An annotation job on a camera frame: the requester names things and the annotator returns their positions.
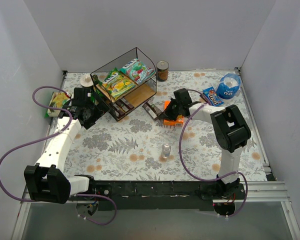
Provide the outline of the teal Fox's candy bag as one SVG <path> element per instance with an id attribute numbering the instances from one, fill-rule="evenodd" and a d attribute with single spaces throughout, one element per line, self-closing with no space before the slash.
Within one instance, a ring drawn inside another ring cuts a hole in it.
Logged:
<path id="1" fill-rule="evenodd" d="M 156 73 L 154 69 L 145 65 L 138 58 L 134 58 L 126 63 L 120 68 L 120 71 L 138 85 L 141 85 L 143 82 L 151 79 Z"/>

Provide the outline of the brown purple chocolate bar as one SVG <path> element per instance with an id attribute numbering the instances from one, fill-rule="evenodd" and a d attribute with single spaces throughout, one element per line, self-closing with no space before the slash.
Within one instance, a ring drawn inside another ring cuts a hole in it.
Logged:
<path id="1" fill-rule="evenodd" d="M 125 112 L 116 103 L 113 103 L 113 107 L 119 119 L 125 116 Z"/>

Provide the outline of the blue M&M's candy bag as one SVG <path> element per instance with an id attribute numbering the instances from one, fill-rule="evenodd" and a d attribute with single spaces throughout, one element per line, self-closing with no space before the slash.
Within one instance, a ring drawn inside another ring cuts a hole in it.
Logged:
<path id="1" fill-rule="evenodd" d="M 224 104 L 221 98 L 217 95 L 215 88 L 213 86 L 205 88 L 202 92 L 211 106 L 220 107 Z"/>

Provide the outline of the brown chocolate bar wrapper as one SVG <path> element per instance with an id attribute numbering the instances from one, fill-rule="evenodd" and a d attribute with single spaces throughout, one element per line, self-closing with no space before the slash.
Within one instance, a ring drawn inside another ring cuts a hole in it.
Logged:
<path id="1" fill-rule="evenodd" d="M 126 100 L 124 97 L 121 99 L 121 101 L 123 102 L 123 104 L 127 107 L 128 111 L 132 111 L 135 107 L 128 101 Z"/>

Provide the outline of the green Fox's candy bag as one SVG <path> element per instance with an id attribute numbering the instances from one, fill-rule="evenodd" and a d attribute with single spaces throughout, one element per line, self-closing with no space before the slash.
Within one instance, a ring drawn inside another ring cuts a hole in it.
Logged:
<path id="1" fill-rule="evenodd" d="M 108 73 L 101 85 L 115 100 L 137 86 L 116 67 Z"/>

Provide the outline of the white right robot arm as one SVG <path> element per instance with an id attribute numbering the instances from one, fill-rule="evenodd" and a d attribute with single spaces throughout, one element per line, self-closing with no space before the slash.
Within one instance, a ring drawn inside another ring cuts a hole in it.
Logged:
<path id="1" fill-rule="evenodd" d="M 212 106 L 200 101 L 192 101 L 189 91 L 185 88 L 176 90 L 174 98 L 158 115 L 159 119 L 175 121 L 178 116 L 187 118 L 179 137 L 178 152 L 184 170 L 194 179 L 201 182 L 217 182 L 232 184 L 240 177 L 247 182 L 245 175 L 239 171 L 241 154 L 251 138 L 241 111 L 236 105 L 227 107 Z M 221 163 L 218 175 L 214 179 L 200 178 L 186 167 L 182 155 L 182 139 L 186 126 L 191 120 L 200 120 L 212 124 L 217 143 L 221 147 Z"/>

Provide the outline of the purple M&M's candy bag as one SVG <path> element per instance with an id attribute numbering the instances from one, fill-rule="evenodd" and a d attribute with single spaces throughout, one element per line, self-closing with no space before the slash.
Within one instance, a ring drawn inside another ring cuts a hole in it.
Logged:
<path id="1" fill-rule="evenodd" d="M 145 102 L 142 107 L 155 121 L 159 119 L 159 115 L 162 113 L 152 100 Z"/>

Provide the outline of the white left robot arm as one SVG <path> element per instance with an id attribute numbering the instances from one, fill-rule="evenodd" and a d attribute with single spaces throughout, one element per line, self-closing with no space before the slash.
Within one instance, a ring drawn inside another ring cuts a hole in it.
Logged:
<path id="1" fill-rule="evenodd" d="M 92 176 L 66 177 L 64 168 L 79 131 L 91 128 L 109 107 L 94 90 L 76 87 L 59 111 L 53 137 L 35 165 L 28 165 L 24 170 L 28 194 L 33 201 L 64 204 L 71 196 L 93 197 L 97 192 L 93 189 Z"/>

